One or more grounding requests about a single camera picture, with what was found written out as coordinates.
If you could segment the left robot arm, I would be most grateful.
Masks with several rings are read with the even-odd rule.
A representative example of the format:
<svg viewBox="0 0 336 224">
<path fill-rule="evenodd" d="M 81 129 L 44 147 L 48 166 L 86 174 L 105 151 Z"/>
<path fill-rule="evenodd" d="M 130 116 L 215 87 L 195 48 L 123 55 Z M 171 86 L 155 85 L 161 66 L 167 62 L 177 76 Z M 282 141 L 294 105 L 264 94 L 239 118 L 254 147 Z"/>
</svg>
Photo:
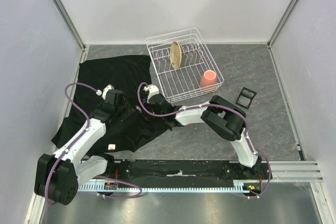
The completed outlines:
<svg viewBox="0 0 336 224">
<path fill-rule="evenodd" d="M 102 156 L 84 156 L 114 124 L 132 113 L 124 93 L 104 89 L 103 101 L 87 117 L 82 128 L 53 154 L 43 154 L 37 162 L 34 185 L 36 195 L 63 205 L 69 204 L 79 187 L 101 175 L 111 178 L 115 165 Z"/>
</svg>

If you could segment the black garment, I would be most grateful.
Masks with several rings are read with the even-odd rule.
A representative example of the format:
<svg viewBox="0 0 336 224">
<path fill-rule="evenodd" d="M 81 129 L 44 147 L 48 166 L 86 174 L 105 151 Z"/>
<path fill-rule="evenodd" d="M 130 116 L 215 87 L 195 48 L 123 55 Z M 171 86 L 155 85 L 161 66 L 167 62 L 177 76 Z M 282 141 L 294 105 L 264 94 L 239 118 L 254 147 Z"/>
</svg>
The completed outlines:
<svg viewBox="0 0 336 224">
<path fill-rule="evenodd" d="M 135 152 L 178 125 L 173 116 L 160 116 L 175 111 L 162 95 L 154 95 L 154 104 L 147 104 L 145 92 L 137 93 L 141 83 L 152 82 L 150 63 L 147 55 L 128 55 L 80 65 L 74 102 L 106 125 L 105 135 L 87 155 Z"/>
</svg>

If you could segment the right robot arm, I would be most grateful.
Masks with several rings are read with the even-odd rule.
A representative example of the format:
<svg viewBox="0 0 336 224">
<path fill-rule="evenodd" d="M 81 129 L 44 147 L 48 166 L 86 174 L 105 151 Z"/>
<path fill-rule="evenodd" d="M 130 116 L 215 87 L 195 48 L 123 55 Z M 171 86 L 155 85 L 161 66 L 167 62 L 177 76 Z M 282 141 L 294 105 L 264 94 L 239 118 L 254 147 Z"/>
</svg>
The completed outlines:
<svg viewBox="0 0 336 224">
<path fill-rule="evenodd" d="M 199 105 L 173 106 L 161 94 L 150 95 L 146 103 L 152 107 L 153 114 L 161 115 L 171 127 L 205 123 L 231 143 L 245 178 L 254 178 L 259 173 L 261 157 L 250 141 L 246 114 L 232 103 L 214 95 Z"/>
</svg>

